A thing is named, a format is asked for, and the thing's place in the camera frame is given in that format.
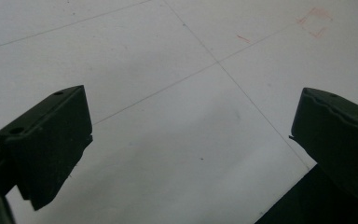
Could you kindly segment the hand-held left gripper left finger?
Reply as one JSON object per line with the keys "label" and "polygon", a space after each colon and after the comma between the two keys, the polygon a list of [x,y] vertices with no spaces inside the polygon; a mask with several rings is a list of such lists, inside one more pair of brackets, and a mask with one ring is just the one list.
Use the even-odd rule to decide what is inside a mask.
{"label": "hand-held left gripper left finger", "polygon": [[85,88],[56,91],[0,130],[0,193],[51,203],[92,142]]}

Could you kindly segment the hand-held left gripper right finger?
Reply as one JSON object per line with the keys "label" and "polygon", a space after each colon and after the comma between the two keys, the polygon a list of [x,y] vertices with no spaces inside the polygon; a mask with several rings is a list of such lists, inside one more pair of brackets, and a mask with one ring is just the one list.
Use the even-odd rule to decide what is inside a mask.
{"label": "hand-held left gripper right finger", "polygon": [[328,91],[305,88],[291,128],[328,177],[358,199],[358,105]]}

